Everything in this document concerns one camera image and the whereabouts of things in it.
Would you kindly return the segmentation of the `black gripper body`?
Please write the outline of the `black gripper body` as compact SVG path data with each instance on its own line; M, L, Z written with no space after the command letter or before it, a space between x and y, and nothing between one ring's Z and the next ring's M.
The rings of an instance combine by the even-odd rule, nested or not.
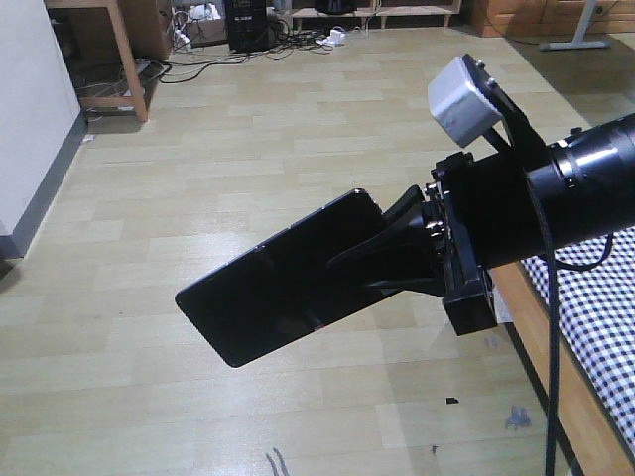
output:
M458 335L497 325L488 271L545 251L522 168L458 152L432 170L445 225L443 307Z

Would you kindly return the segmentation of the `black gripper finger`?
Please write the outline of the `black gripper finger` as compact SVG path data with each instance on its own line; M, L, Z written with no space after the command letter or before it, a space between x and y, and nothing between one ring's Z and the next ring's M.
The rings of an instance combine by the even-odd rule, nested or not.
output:
M425 228L424 196L418 185L410 186L402 196L383 213L387 230L396 236L422 238Z
M426 234L377 235L331 258L326 268L344 273L372 290L412 291L435 297L446 293L444 268L434 240Z

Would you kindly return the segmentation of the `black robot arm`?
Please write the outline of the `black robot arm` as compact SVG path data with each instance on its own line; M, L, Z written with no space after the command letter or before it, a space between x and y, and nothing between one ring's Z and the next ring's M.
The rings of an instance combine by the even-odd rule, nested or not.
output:
M546 144L525 122L486 139L495 153L456 153L411 187L377 235L329 261L364 266L364 285L438 296L459 335L496 323L489 271L631 227L634 119Z

